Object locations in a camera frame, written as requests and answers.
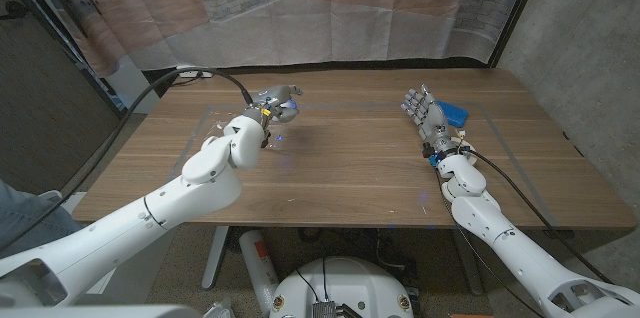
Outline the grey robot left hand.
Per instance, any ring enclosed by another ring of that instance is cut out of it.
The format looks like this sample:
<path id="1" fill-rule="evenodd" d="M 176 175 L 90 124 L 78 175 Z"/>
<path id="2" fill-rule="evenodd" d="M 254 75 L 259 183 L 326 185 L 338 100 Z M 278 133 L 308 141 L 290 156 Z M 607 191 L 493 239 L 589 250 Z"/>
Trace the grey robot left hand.
<path id="1" fill-rule="evenodd" d="M 299 113 L 293 99 L 303 92 L 296 85 L 278 85 L 251 96 L 253 102 L 243 112 L 244 116 L 266 126 L 270 121 L 288 123 Z"/>

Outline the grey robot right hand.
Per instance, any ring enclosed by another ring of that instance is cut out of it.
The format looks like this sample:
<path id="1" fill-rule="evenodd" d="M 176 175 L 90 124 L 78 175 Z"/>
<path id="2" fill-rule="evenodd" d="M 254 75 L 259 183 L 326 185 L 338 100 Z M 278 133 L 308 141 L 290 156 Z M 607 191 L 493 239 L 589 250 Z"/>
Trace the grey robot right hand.
<path id="1" fill-rule="evenodd" d="M 424 158 L 444 159 L 457 150 L 444 111 L 425 85 L 410 89 L 401 107 L 418 128 Z"/>

